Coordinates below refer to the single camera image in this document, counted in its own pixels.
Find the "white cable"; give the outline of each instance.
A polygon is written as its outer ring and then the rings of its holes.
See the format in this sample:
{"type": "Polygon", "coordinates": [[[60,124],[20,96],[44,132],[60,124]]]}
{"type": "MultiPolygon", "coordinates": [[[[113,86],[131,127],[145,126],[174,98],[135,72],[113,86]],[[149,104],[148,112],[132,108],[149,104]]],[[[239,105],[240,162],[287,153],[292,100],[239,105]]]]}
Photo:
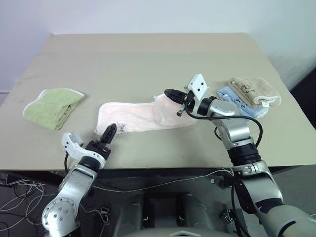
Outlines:
{"type": "Polygon", "coordinates": [[[18,184],[18,183],[21,183],[21,182],[26,182],[26,181],[29,181],[28,179],[21,179],[21,180],[18,180],[18,181],[15,181],[15,182],[12,182],[12,183],[7,183],[5,182],[6,185],[13,185],[13,184],[18,184]]]}
{"type": "Polygon", "coordinates": [[[0,208],[0,211],[11,211],[13,209],[16,209],[19,205],[22,204],[22,202],[24,201],[25,198],[23,198],[19,204],[17,204],[15,207],[12,207],[12,208],[9,208],[9,209],[3,209],[4,207],[8,206],[11,202],[13,202],[14,200],[17,200],[19,199],[18,197],[16,197],[15,199],[12,199],[11,201],[7,202],[5,205],[3,205],[1,208],[0,208]]]}
{"type": "Polygon", "coordinates": [[[39,186],[42,188],[42,189],[40,190],[41,195],[40,195],[40,196],[37,196],[36,198],[34,198],[34,199],[30,202],[30,204],[28,205],[28,207],[27,207],[27,209],[26,209],[25,217],[22,217],[18,222],[16,222],[16,223],[13,224],[12,226],[10,226],[10,227],[8,227],[8,228],[5,228],[5,229],[1,229],[0,232],[1,232],[1,231],[9,230],[9,229],[15,227],[16,225],[18,225],[21,221],[23,221],[26,217],[28,217],[28,215],[38,206],[38,204],[40,203],[42,197],[44,196],[44,187],[43,187],[42,184],[39,184],[39,186]],[[37,198],[39,198],[39,197],[40,197],[39,201],[38,201],[38,202],[36,203],[36,205],[29,211],[29,207],[30,207],[31,203],[32,203],[35,199],[37,199],[37,198]]]}
{"type": "Polygon", "coordinates": [[[18,185],[20,185],[20,186],[34,186],[36,188],[37,186],[39,186],[39,183],[33,182],[32,184],[28,184],[28,183],[25,183],[25,181],[20,181],[20,183],[18,183],[18,185]]]}
{"type": "MultiPolygon", "coordinates": [[[[26,195],[29,194],[31,191],[32,191],[32,187],[31,187],[29,190],[27,190],[22,196],[26,196],[26,195]]],[[[20,203],[17,204],[15,207],[12,207],[12,208],[10,208],[10,209],[3,209],[4,207],[8,206],[11,202],[13,202],[13,201],[15,201],[15,200],[17,200],[17,199],[20,199],[20,197],[16,197],[16,198],[10,200],[9,202],[7,202],[5,205],[3,205],[3,206],[0,208],[0,211],[11,211],[11,210],[13,210],[13,209],[16,209],[16,208],[17,208],[19,205],[21,205],[22,202],[25,200],[25,197],[22,198],[22,200],[20,201],[20,203]]]]}
{"type": "MultiPolygon", "coordinates": [[[[26,208],[26,213],[27,213],[26,216],[27,216],[31,211],[33,211],[33,210],[38,206],[38,204],[40,203],[41,199],[42,199],[43,197],[46,197],[46,196],[56,196],[56,194],[45,194],[45,195],[44,195],[44,194],[42,193],[42,195],[39,195],[39,196],[35,197],[32,201],[30,201],[28,207],[26,208]],[[32,208],[32,210],[31,210],[30,212],[28,212],[31,203],[32,203],[34,200],[38,199],[39,197],[40,197],[39,201],[38,201],[38,202],[36,203],[36,205],[32,208]]],[[[42,224],[42,223],[33,223],[33,222],[30,221],[29,219],[27,219],[27,221],[28,221],[30,224],[32,224],[32,225],[41,225],[41,224],[42,224]]]]}
{"type": "Polygon", "coordinates": [[[222,171],[225,171],[225,172],[227,172],[227,173],[229,173],[231,175],[230,171],[225,170],[225,169],[221,169],[221,170],[216,170],[216,171],[214,171],[212,173],[209,173],[209,174],[206,174],[206,175],[202,175],[202,176],[198,176],[198,177],[193,177],[193,178],[188,178],[188,179],[176,179],[176,180],[172,180],[172,181],[169,181],[169,182],[166,182],[166,183],[163,183],[163,184],[158,184],[158,185],[154,185],[154,186],[150,186],[150,187],[146,187],[146,188],[141,188],[141,189],[134,189],[134,190],[121,191],[121,190],[113,190],[113,189],[104,189],[104,188],[101,188],[101,187],[98,187],[98,186],[93,186],[93,187],[95,187],[96,189],[101,189],[101,190],[105,190],[105,191],[109,191],[109,192],[115,192],[115,193],[131,193],[131,192],[136,192],[136,191],[141,191],[141,190],[146,190],[146,189],[152,189],[152,188],[160,187],[160,186],[163,186],[163,185],[172,184],[172,183],[175,183],[175,182],[199,179],[199,178],[207,177],[209,175],[212,175],[212,174],[217,173],[217,172],[222,172],[222,171]]]}
{"type": "Polygon", "coordinates": [[[99,237],[102,236],[105,225],[103,224],[99,237]]]}
{"type": "Polygon", "coordinates": [[[33,191],[34,185],[31,184],[31,185],[29,185],[29,186],[31,186],[31,187],[28,189],[28,191],[27,191],[24,195],[21,195],[20,197],[26,196],[27,194],[29,194],[30,192],[33,191]]]}
{"type": "Polygon", "coordinates": [[[18,222],[16,222],[15,224],[13,224],[12,226],[10,227],[7,227],[5,229],[1,229],[0,231],[6,231],[6,230],[9,230],[9,229],[12,229],[13,227],[15,227],[16,225],[18,225],[21,221],[23,221],[27,216],[28,214],[30,214],[32,211],[34,210],[34,208],[28,213],[28,210],[26,211],[26,215],[25,217],[22,217],[18,222]]]}
{"type": "Polygon", "coordinates": [[[97,213],[100,215],[101,220],[103,220],[103,217],[102,217],[101,213],[100,213],[98,210],[93,209],[93,210],[91,210],[91,211],[87,211],[87,210],[83,207],[83,205],[82,205],[81,203],[80,203],[80,206],[82,207],[82,209],[84,210],[85,213],[91,213],[91,212],[93,212],[93,211],[97,212],[97,213]]]}
{"type": "Polygon", "coordinates": [[[221,168],[221,169],[224,170],[224,171],[227,171],[228,173],[230,173],[230,175],[234,176],[233,170],[227,170],[225,168],[221,168]]]}

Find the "black cable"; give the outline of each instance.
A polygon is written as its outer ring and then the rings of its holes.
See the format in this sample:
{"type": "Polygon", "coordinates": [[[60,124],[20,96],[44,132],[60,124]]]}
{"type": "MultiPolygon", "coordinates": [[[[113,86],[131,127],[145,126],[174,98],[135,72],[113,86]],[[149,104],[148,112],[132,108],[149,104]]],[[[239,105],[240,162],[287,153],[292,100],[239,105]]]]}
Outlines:
{"type": "MultiPolygon", "coordinates": [[[[4,224],[5,227],[9,228],[9,225],[4,221],[1,221],[0,224],[4,224]]],[[[8,230],[8,237],[10,237],[10,229],[7,229],[7,230],[8,230]]]]}
{"type": "Polygon", "coordinates": [[[236,206],[235,206],[235,195],[234,195],[234,185],[235,185],[235,182],[233,182],[232,184],[232,206],[233,206],[233,212],[234,212],[234,217],[235,217],[235,221],[237,222],[237,225],[241,228],[242,232],[244,232],[244,234],[247,236],[247,237],[251,237],[251,235],[248,233],[248,231],[243,227],[243,225],[241,224],[238,216],[237,216],[237,212],[236,212],[236,206]]]}
{"type": "Polygon", "coordinates": [[[215,127],[215,129],[214,129],[214,134],[219,140],[222,140],[222,138],[217,134],[216,131],[217,131],[217,127],[215,127]]]}
{"type": "Polygon", "coordinates": [[[68,159],[68,152],[66,152],[66,156],[65,156],[65,160],[64,160],[64,166],[65,166],[66,174],[69,172],[68,168],[67,168],[67,159],[68,159]]]}
{"type": "Polygon", "coordinates": [[[260,123],[258,120],[254,119],[254,118],[252,118],[252,117],[239,116],[239,115],[220,116],[220,117],[200,117],[200,116],[195,116],[195,115],[191,114],[191,112],[189,111],[189,109],[188,109],[188,104],[187,104],[187,103],[188,103],[188,102],[185,100],[185,101],[184,101],[184,109],[185,109],[185,111],[187,112],[187,114],[188,114],[190,117],[194,118],[194,119],[204,119],[204,120],[217,120],[217,119],[248,119],[248,120],[251,120],[251,121],[255,122],[255,123],[258,125],[258,127],[259,127],[259,136],[258,136],[258,140],[257,140],[257,142],[256,142],[256,147],[259,146],[259,144],[260,144],[260,142],[261,142],[262,135],[263,135],[263,129],[262,129],[261,123],[260,123]]]}
{"type": "MultiPolygon", "coordinates": [[[[19,214],[14,214],[14,213],[9,213],[9,212],[1,212],[0,215],[12,215],[12,216],[18,216],[18,217],[22,217],[22,218],[26,218],[29,219],[30,221],[32,221],[33,223],[35,223],[35,221],[33,219],[31,219],[29,216],[24,216],[24,215],[19,215],[19,214]]],[[[36,237],[39,236],[39,230],[37,228],[36,225],[32,225],[35,228],[36,231],[36,237]]]]}
{"type": "Polygon", "coordinates": [[[27,189],[25,194],[19,195],[17,186],[18,186],[18,184],[15,184],[13,186],[13,191],[14,191],[14,194],[16,195],[17,198],[27,198],[28,196],[32,195],[32,193],[36,190],[36,189],[31,190],[33,188],[33,186],[30,186],[27,189]]]}

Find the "pink towel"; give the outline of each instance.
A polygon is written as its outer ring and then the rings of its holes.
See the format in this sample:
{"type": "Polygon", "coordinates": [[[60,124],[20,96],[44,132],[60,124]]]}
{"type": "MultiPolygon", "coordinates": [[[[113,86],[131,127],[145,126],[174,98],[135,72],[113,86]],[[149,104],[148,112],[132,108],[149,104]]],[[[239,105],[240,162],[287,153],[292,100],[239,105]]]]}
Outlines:
{"type": "Polygon", "coordinates": [[[185,112],[181,117],[177,116],[180,107],[165,94],[156,96],[151,103],[106,103],[99,109],[95,132],[101,136],[112,123],[116,123],[117,133],[124,133],[171,129],[196,122],[185,112]]]}

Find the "beige towel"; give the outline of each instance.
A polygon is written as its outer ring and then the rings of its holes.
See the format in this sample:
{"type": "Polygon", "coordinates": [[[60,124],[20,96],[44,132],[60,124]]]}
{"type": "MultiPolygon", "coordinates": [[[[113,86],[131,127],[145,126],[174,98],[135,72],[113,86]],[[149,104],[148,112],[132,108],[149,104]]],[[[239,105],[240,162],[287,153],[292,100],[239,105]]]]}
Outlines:
{"type": "Polygon", "coordinates": [[[281,103],[278,91],[263,78],[232,78],[228,85],[253,108],[278,106],[281,103]]]}

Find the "stack of towels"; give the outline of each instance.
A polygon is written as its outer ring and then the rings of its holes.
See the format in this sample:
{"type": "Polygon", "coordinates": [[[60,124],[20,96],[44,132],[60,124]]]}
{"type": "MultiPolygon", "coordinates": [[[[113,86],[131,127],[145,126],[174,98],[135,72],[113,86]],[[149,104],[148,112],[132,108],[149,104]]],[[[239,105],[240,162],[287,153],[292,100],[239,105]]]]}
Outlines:
{"type": "Polygon", "coordinates": [[[281,97],[263,78],[232,78],[228,85],[217,91],[221,100],[235,103],[241,115],[262,118],[270,106],[278,106],[281,97]]]}

